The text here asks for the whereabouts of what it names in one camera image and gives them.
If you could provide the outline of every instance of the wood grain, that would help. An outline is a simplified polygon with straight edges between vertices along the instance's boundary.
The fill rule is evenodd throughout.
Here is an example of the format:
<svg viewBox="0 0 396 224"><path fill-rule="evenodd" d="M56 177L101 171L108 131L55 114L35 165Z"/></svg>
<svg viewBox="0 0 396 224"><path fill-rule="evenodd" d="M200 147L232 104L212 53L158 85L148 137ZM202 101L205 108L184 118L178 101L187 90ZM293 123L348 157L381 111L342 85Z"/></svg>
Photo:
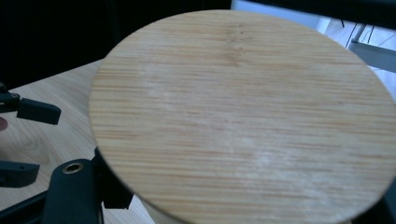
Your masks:
<svg viewBox="0 0 396 224"><path fill-rule="evenodd" d="M0 161L38 163L40 170L37 181L28 187L0 188L0 211L46 190L52 171L62 163L93 157L96 144L89 125L88 97L99 64L90 63L11 91L57 105L62 115L59 125L53 126L17 119L15 113L1 114L8 127L0 132ZM130 208L106 210L106 223L153 223L137 197Z"/></svg>
<svg viewBox="0 0 396 224"><path fill-rule="evenodd" d="M338 223L383 194L396 110L315 31L214 10L124 39L92 84L95 139L157 212L190 223Z"/></svg>

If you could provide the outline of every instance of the white wall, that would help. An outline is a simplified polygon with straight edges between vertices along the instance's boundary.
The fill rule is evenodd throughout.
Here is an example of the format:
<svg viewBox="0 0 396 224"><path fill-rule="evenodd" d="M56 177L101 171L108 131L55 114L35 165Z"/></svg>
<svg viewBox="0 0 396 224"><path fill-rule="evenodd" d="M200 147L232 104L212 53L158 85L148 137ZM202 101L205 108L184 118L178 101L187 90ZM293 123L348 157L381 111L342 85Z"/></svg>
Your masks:
<svg viewBox="0 0 396 224"><path fill-rule="evenodd" d="M314 30L317 30L322 34L324 34L324 32L326 31L327 26L330 22L329 18L320 17L318 15L298 12L280 7L270 7L263 4L251 3L243 0L233 0L231 9L239 11L258 12L290 21L295 21Z"/></svg>

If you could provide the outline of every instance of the screw hole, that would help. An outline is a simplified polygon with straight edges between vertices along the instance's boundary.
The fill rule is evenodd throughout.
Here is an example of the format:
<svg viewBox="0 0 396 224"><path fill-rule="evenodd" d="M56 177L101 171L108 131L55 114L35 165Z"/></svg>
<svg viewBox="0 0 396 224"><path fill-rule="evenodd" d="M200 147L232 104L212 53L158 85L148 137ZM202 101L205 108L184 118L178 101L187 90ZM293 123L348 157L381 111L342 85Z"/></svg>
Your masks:
<svg viewBox="0 0 396 224"><path fill-rule="evenodd" d="M81 163L71 163L69 165L67 165L66 167L64 167L63 172L66 175L71 175L74 173L77 173L78 171L80 171L82 169L83 165Z"/></svg>

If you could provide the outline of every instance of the bamboo cutting board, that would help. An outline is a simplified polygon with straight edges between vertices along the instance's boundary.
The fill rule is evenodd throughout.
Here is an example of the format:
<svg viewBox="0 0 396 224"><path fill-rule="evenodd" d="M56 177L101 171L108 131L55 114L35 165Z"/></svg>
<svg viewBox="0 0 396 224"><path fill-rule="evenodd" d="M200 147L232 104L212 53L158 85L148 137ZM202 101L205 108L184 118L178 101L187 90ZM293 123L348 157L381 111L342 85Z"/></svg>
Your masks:
<svg viewBox="0 0 396 224"><path fill-rule="evenodd" d="M396 167L396 108L375 74L260 14L193 12L128 36L93 81L90 119L157 221L337 223Z"/></svg>

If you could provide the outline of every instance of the black metal bracket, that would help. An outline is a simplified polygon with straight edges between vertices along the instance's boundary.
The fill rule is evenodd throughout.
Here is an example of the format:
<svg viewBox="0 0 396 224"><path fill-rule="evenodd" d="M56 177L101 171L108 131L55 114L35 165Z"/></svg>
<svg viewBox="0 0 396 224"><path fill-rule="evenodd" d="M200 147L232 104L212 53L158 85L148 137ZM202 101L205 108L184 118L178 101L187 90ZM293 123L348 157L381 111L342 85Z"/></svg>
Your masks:
<svg viewBox="0 0 396 224"><path fill-rule="evenodd" d="M0 161L0 187L21 188L33 184L40 165Z"/></svg>
<svg viewBox="0 0 396 224"><path fill-rule="evenodd" d="M17 118L56 125L62 110L56 105L50 105L34 100L21 99L16 93L10 93L4 84L0 83L0 114L17 111Z"/></svg>
<svg viewBox="0 0 396 224"><path fill-rule="evenodd" d="M0 212L0 223L104 223L102 206L128 209L134 195L109 170L99 151L58 166L49 189Z"/></svg>

